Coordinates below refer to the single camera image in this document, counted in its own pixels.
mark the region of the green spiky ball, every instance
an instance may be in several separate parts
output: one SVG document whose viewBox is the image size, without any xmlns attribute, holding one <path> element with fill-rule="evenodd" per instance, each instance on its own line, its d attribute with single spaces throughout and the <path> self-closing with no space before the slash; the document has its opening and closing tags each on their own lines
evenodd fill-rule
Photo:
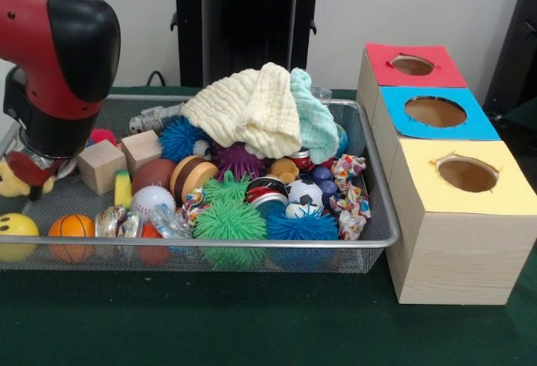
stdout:
<svg viewBox="0 0 537 366">
<path fill-rule="evenodd" d="M 210 179 L 205 184 L 206 201 L 213 203 L 216 201 L 243 201 L 246 189 L 250 183 L 250 176 L 245 174 L 240 180 L 235 181 L 233 173 L 229 170 L 224 174 L 224 180 Z"/>
<path fill-rule="evenodd" d="M 259 212 L 241 201 L 215 201 L 196 219 L 194 238 L 263 240 L 265 221 Z M 263 261 L 262 248 L 204 247 L 201 251 L 214 270 L 249 270 Z"/>
</svg>

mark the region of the red square panel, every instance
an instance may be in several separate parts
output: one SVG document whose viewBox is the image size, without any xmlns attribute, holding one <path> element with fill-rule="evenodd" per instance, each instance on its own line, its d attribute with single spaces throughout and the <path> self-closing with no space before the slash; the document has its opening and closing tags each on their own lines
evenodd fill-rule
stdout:
<svg viewBox="0 0 537 366">
<path fill-rule="evenodd" d="M 467 87 L 446 47 L 366 44 L 379 86 Z"/>
</svg>

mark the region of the purple spiky ball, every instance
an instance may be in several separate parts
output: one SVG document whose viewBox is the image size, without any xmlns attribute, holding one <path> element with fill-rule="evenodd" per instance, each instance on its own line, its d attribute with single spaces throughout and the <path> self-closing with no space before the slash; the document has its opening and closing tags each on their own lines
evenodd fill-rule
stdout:
<svg viewBox="0 0 537 366">
<path fill-rule="evenodd" d="M 235 176 L 235 180 L 239 180 L 243 175 L 249 174 L 253 179 L 257 179 L 264 175 L 267 169 L 267 161 L 258 159 L 254 154 L 249 154 L 244 143 L 236 142 L 229 148 L 224 148 L 216 142 L 212 145 L 213 161 L 218 167 L 216 178 L 222 180 L 224 173 L 230 170 Z"/>
</svg>

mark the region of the white wall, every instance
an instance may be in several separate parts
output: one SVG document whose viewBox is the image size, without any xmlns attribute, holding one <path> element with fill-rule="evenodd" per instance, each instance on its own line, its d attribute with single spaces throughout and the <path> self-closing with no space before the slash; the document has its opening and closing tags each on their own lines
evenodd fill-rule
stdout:
<svg viewBox="0 0 537 366">
<path fill-rule="evenodd" d="M 122 26 L 117 85 L 144 84 L 159 69 L 179 80 L 176 33 L 169 31 L 175 0 L 107 0 Z M 483 99 L 516 0 L 317 0 L 318 35 L 310 43 L 314 82 L 355 88 L 367 41 L 445 44 Z"/>
</svg>

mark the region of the towel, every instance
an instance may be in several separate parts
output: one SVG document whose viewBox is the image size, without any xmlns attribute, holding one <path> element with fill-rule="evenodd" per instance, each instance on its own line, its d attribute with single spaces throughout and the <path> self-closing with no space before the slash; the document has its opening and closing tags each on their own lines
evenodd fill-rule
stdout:
<svg viewBox="0 0 537 366">
<path fill-rule="evenodd" d="M 310 151 L 310 160 L 320 165 L 336 154 L 339 137 L 330 110 L 311 94 L 310 89 L 310 76 L 295 68 L 291 72 L 291 92 L 299 112 L 302 147 Z"/>
<path fill-rule="evenodd" d="M 225 148 L 244 142 L 279 159 L 302 145 L 290 74 L 273 63 L 212 83 L 190 99 L 181 113 Z"/>
</svg>

